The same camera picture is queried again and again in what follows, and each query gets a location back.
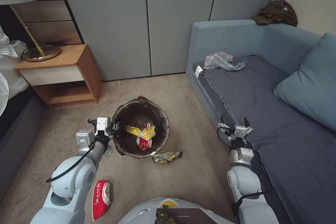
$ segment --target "beige carpet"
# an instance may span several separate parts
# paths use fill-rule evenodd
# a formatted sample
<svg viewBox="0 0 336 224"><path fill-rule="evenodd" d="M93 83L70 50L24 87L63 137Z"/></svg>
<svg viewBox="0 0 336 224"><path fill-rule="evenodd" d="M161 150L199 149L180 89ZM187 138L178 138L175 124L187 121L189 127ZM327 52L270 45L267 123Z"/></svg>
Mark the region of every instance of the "beige carpet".
<svg viewBox="0 0 336 224"><path fill-rule="evenodd" d="M228 153L185 74L107 82L101 93L97 104L44 114L37 138L0 203L0 223L29 223L49 191L45 180L76 153L75 133L90 127L86 120L112 117L119 105L139 95L158 104L168 115L170 139L161 152L183 150L183 157L170 164L155 164L151 158L120 156L110 142L112 155L103 157L96 180L111 182L113 202L105 215L93 222L91 191L85 204L85 223L117 223L136 204L158 197L192 201L235 221L226 181Z"/></svg>

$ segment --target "yellow label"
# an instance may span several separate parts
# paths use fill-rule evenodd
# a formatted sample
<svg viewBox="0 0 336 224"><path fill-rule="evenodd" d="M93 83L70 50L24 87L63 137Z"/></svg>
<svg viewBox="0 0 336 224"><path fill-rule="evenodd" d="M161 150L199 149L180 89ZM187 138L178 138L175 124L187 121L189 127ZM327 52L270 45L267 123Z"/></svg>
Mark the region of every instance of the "yellow label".
<svg viewBox="0 0 336 224"><path fill-rule="evenodd" d="M143 130L140 130L139 128L136 127L131 127L131 126L125 126L125 130L128 133L131 133L132 135L135 135L137 137L141 137L145 140L151 139L153 136L155 136L155 125L147 127Z"/></svg>
<svg viewBox="0 0 336 224"><path fill-rule="evenodd" d="M163 205L168 207L178 207L173 201L165 201L161 204L160 208L163 208Z"/></svg>

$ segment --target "nightstand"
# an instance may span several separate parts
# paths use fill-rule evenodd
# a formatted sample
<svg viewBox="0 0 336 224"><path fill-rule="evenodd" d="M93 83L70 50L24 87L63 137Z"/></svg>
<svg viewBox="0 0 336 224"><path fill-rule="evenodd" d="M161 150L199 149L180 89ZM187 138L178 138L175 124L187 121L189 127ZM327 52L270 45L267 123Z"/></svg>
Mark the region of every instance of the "nightstand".
<svg viewBox="0 0 336 224"><path fill-rule="evenodd" d="M99 101L102 80L86 44L60 47L62 52L39 62L19 62L15 70L50 107Z"/></svg>

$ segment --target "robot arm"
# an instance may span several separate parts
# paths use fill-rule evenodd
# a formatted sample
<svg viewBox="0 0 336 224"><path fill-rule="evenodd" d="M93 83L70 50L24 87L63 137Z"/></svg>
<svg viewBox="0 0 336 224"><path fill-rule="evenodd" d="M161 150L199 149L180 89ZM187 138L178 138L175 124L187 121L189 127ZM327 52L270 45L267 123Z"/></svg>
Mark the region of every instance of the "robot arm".
<svg viewBox="0 0 336 224"><path fill-rule="evenodd" d="M253 150L246 148L246 136L253 130L245 118L245 126L235 125L228 127L223 123L223 117L218 124L220 130L229 137L230 165L227 172L227 181L232 190L235 203L232 204L233 215L237 216L238 223L244 224L279 224L272 208L267 204L261 190L259 177L251 170Z"/></svg>
<svg viewBox="0 0 336 224"><path fill-rule="evenodd" d="M84 223L84 204L112 136L108 129L109 117L98 117L90 122L97 126L96 132L84 129L76 134L79 150L76 156L63 161L47 180L51 188L32 224Z"/></svg>

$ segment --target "trash can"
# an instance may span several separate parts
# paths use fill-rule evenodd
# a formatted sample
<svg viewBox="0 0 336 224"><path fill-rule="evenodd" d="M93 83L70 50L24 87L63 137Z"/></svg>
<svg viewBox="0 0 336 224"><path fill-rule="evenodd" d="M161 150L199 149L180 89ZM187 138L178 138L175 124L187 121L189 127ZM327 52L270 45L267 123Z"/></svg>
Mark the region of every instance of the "trash can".
<svg viewBox="0 0 336 224"><path fill-rule="evenodd" d="M137 146L137 137L126 132L124 126L141 128L147 123L155 125L155 136L152 137L152 146L140 150ZM166 113L155 103L139 96L124 105L121 105L111 119L111 125L119 123L119 136L113 137L115 148L120 155L129 155L133 158L148 158L159 152L169 138L169 121Z"/></svg>

